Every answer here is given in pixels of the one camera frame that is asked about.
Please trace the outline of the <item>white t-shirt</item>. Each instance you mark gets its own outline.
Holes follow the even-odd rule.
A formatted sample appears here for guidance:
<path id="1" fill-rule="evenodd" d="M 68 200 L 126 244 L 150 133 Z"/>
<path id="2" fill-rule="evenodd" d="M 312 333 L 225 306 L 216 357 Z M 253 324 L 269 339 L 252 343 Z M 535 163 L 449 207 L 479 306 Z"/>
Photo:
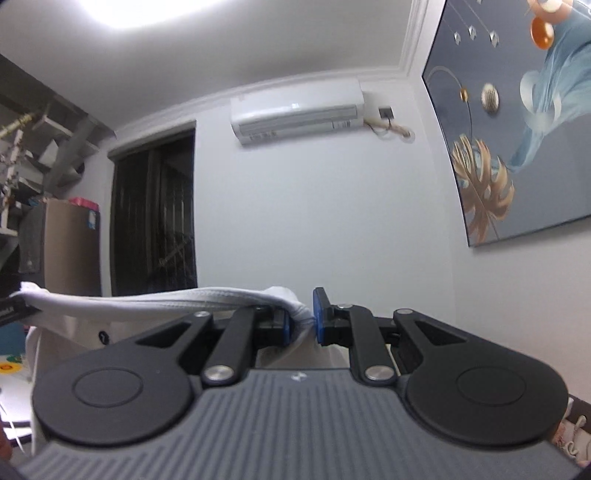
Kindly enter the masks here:
<path id="1" fill-rule="evenodd" d="M 256 355 L 264 368 L 346 368 L 346 349 L 322 347 L 312 338 L 314 315 L 296 294 L 284 287 L 266 290 L 197 288 L 123 297 L 90 297 L 51 293 L 33 282 L 22 282 L 11 294 L 37 311 L 24 323 L 33 328 L 27 335 L 26 356 L 33 383 L 37 384 L 52 368 L 87 351 L 116 343 L 200 310 L 221 318 L 242 306 L 286 307 L 294 315 L 294 333 L 286 347 L 268 347 Z"/>

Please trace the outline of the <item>wall shelf with items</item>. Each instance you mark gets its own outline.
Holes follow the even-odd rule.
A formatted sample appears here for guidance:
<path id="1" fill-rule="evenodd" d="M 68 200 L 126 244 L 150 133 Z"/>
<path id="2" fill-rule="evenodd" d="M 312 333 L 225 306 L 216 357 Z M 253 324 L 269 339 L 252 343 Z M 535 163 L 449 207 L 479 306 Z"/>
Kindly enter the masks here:
<path id="1" fill-rule="evenodd" d="M 18 246 L 21 220 L 38 201 L 79 182 L 87 158 L 114 132 L 1 58 L 1 263 Z"/>

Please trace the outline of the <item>white air conditioner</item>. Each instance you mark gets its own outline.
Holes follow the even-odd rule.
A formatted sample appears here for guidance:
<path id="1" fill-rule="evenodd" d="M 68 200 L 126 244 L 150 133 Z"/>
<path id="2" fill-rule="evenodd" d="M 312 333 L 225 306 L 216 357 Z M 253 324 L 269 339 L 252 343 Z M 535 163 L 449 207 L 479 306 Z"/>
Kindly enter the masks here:
<path id="1" fill-rule="evenodd" d="M 359 128 L 363 109 L 358 80 L 325 80 L 235 97 L 230 122 L 239 143 L 250 145 Z"/>

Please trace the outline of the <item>dark window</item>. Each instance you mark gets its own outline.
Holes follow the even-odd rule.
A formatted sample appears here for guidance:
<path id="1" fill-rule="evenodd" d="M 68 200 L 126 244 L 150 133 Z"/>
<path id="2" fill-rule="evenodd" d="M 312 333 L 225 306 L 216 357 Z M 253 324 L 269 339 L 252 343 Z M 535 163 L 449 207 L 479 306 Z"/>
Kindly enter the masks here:
<path id="1" fill-rule="evenodd" d="M 114 296 L 198 286 L 193 178 L 195 128 L 180 127 L 109 155 L 110 285 Z"/>

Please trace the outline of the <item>cardboard box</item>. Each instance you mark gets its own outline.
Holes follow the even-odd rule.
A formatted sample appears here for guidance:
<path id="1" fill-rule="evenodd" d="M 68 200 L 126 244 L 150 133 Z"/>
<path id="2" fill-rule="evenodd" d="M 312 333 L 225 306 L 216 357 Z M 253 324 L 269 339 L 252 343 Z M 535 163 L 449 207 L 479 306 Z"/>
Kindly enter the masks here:
<path id="1" fill-rule="evenodd" d="M 49 200 L 43 234 L 43 287 L 52 293 L 99 296 L 100 214 L 69 201 Z"/>

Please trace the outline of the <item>wall picture with leaves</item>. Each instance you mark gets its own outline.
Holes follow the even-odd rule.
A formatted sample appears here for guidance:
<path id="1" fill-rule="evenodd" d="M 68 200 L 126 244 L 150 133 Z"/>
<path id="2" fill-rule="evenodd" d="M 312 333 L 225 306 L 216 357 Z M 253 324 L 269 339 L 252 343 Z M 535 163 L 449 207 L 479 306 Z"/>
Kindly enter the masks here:
<path id="1" fill-rule="evenodd" d="M 590 5 L 448 1 L 423 70 L 470 246 L 590 214 Z"/>

